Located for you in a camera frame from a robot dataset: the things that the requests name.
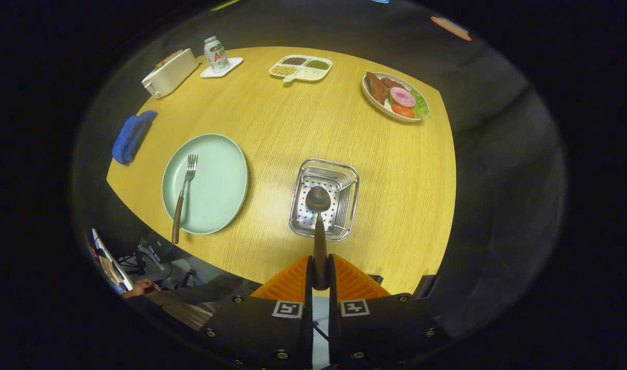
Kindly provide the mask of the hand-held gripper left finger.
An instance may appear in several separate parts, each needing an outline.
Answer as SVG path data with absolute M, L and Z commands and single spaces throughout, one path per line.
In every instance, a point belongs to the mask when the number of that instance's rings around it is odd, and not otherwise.
M 300 257 L 250 295 L 232 295 L 200 329 L 203 346 L 245 369 L 311 369 L 312 275 Z

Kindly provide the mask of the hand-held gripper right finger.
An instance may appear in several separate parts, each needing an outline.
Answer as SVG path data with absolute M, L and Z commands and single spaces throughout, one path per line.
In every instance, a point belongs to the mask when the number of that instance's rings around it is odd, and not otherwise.
M 337 254 L 328 258 L 328 349 L 339 369 L 410 369 L 449 344 L 421 300 L 389 293 Z

